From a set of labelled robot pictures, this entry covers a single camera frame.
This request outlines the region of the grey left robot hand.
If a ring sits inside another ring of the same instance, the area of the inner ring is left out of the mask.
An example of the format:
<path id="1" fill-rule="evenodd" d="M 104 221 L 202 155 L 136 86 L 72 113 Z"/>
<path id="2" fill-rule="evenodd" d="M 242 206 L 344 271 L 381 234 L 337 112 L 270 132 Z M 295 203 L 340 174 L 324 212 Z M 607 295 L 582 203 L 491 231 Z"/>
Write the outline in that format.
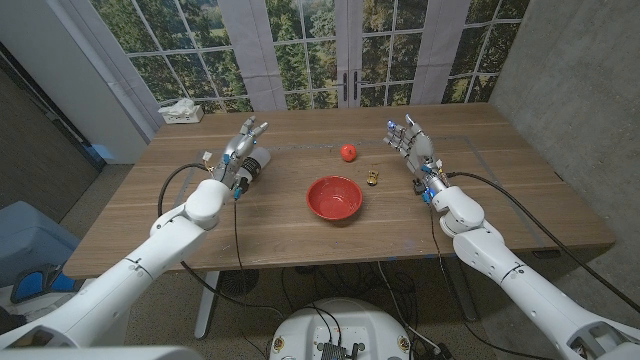
<path id="1" fill-rule="evenodd" d="M 258 178 L 271 160 L 266 148 L 256 146 L 257 138 L 268 127 L 268 122 L 256 126 L 255 117 L 250 116 L 239 133 L 228 142 L 220 162 L 213 168 L 212 177 L 230 188 L 235 199 L 248 191 L 251 182 Z"/>

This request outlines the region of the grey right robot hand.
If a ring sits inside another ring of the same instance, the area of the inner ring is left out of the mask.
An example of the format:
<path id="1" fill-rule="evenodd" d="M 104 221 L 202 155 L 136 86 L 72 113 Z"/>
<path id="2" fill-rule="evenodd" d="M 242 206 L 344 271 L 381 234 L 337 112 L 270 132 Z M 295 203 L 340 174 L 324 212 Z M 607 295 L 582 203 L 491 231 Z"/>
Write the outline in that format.
<path id="1" fill-rule="evenodd" d="M 431 203 L 439 192 L 449 186 L 442 161 L 436 157 L 433 141 L 421 126 L 408 114 L 405 121 L 407 125 L 402 126 L 389 120 L 383 142 L 399 152 L 414 175 L 414 193 L 420 195 L 424 202 Z"/>

